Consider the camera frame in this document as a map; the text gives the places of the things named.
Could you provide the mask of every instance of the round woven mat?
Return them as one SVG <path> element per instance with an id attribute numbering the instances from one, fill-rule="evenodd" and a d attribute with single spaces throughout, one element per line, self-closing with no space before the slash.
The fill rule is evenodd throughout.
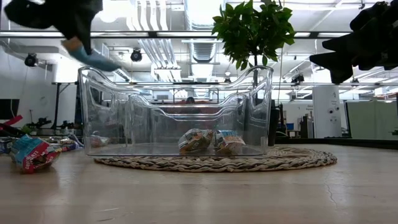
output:
<path id="1" fill-rule="evenodd" d="M 255 172 L 292 170 L 335 164 L 329 152 L 294 147 L 272 147 L 261 157 L 112 157 L 96 162 L 144 170 L 180 172 Z"/>

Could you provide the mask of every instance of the white column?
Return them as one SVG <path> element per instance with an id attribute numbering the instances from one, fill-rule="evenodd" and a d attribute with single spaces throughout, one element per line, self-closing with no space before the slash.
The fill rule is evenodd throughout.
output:
<path id="1" fill-rule="evenodd" d="M 338 86 L 313 87 L 315 138 L 341 137 Z"/>

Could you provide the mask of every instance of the table surface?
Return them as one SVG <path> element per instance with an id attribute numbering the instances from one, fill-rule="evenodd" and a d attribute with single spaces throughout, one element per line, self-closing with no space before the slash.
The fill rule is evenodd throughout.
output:
<path id="1" fill-rule="evenodd" d="M 255 173 L 179 173 L 96 164 L 64 152 L 21 175 L 0 157 L 1 223 L 397 223 L 398 151 L 294 145 L 333 166 Z"/>

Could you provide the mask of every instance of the clear plastic bin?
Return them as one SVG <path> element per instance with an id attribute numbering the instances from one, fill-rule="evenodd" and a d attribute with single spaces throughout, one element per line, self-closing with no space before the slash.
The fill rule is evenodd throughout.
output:
<path id="1" fill-rule="evenodd" d="M 260 80 L 257 86 L 252 84 L 255 73 Z M 78 74 L 85 151 L 89 156 L 231 156 L 216 153 L 219 130 L 231 131 L 228 133 L 244 141 L 243 146 L 234 149 L 233 156 L 266 152 L 272 90 L 269 67 L 252 67 L 228 84 L 122 85 L 93 68 L 81 68 Z M 152 98 L 156 91 L 197 89 L 209 94 L 194 104 L 181 104 L 182 99 L 176 97 L 162 103 Z M 221 100 L 220 95 L 227 97 Z M 190 129 L 211 130 L 213 137 L 206 149 L 182 154 L 178 141 Z"/>

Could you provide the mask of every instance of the green leaves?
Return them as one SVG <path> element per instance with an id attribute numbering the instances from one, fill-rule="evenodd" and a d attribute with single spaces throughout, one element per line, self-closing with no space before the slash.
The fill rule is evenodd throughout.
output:
<path id="1" fill-rule="evenodd" d="M 217 32 L 217 39 L 223 40 L 224 54 L 230 62 L 236 62 L 236 69 L 252 67 L 252 55 L 262 55 L 263 65 L 268 60 L 278 61 L 276 50 L 284 44 L 294 44 L 295 32 L 289 23 L 292 10 L 272 0 L 261 2 L 260 11 L 253 9 L 252 0 L 235 8 L 226 4 L 225 11 L 220 6 L 220 16 L 213 17 L 215 26 L 211 32 Z"/>

